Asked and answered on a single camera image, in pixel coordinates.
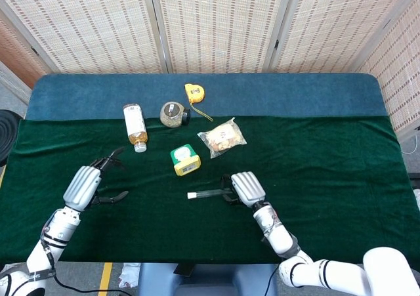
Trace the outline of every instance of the floor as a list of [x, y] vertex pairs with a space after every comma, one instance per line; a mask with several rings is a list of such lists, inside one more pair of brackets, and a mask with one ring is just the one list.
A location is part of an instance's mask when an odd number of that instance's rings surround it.
[[[12, 93], [0, 85], [0, 109], [12, 110], [21, 116], [24, 116], [26, 113], [26, 105], [20, 102]], [[410, 152], [414, 149], [415, 139], [409, 139], [408, 141], [402, 144], [402, 150]], [[420, 146], [418, 149], [410, 154], [403, 155], [404, 162], [409, 172], [420, 172]], [[112, 270], [110, 273], [110, 281], [108, 288], [115, 289], [118, 288], [118, 276], [121, 274], [121, 269], [123, 265], [121, 263], [112, 264]], [[102, 273], [104, 269], [104, 263], [69, 263], [69, 262], [59, 262], [57, 265], [57, 276], [59, 280], [66, 285], [74, 286], [78, 289], [98, 289], [102, 279]], [[320, 289], [318, 287], [304, 287], [301, 289], [293, 289], [287, 287], [278, 281], [278, 287], [281, 296], [340, 296], [348, 295], [345, 293], [338, 293], [331, 290]], [[49, 280], [47, 283], [47, 293], [46, 296], [76, 296], [80, 295], [75, 291], [70, 291], [63, 289], [56, 284], [54, 280]], [[126, 292], [131, 295], [137, 295], [137, 288], [124, 289]], [[90, 295], [100, 295], [100, 296], [118, 296], [118, 292], [109, 292], [109, 293], [92, 293]]]

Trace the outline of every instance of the green velvet cloth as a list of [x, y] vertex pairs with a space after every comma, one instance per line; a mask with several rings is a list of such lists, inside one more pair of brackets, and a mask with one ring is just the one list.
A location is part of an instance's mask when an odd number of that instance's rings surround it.
[[[225, 173], [252, 171], [314, 259], [360, 263], [385, 245], [420, 270], [420, 212], [388, 117], [237, 117], [247, 145], [210, 159], [196, 133], [228, 119], [196, 118], [178, 129], [148, 119], [142, 154], [122, 119], [23, 121], [0, 190], [0, 262], [26, 259], [82, 165], [126, 146], [126, 170], [109, 170], [99, 190], [129, 195], [82, 213], [63, 261], [276, 263], [250, 209], [186, 197], [218, 188]], [[178, 177], [169, 153], [187, 143], [202, 165]]]

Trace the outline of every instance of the woven panel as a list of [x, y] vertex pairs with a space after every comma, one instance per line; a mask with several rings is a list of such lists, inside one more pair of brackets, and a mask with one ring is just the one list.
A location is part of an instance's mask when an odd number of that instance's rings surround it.
[[278, 72], [346, 72], [398, 0], [299, 0]]
[[379, 80], [396, 132], [420, 118], [420, 0], [413, 0], [359, 72]]
[[159, 0], [175, 73], [260, 72], [280, 0]]
[[0, 19], [0, 61], [33, 88], [35, 82], [47, 73], [35, 53], [18, 38], [15, 28]]
[[144, 0], [5, 0], [63, 73], [161, 72]]

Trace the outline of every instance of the robotic arm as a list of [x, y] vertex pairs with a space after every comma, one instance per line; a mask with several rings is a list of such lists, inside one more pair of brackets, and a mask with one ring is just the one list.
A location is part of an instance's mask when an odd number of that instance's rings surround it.
[[29, 275], [24, 271], [4, 274], [0, 278], [0, 296], [44, 296], [45, 280], [55, 276], [55, 264], [80, 223], [80, 213], [94, 204], [119, 202], [128, 194], [124, 191], [114, 198], [101, 198], [96, 191], [107, 168], [121, 165], [116, 156], [122, 151], [123, 148], [119, 148], [108, 157], [79, 169], [64, 193], [66, 206], [56, 210], [45, 223], [26, 261]]
[[239, 199], [252, 208], [254, 219], [273, 250], [287, 259], [279, 269], [285, 285], [320, 286], [357, 296], [420, 296], [410, 266], [398, 250], [388, 247], [369, 250], [363, 258], [364, 269], [337, 261], [314, 262], [285, 229], [271, 204], [265, 201], [265, 191], [256, 176], [245, 172], [232, 175], [231, 179]]

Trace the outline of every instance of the plastic bottle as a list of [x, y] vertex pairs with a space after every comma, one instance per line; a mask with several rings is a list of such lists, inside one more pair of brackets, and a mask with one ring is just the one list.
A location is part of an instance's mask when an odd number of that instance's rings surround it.
[[130, 143], [134, 145], [134, 150], [137, 153], [145, 152], [148, 137], [140, 106], [138, 104], [126, 104], [123, 111]]

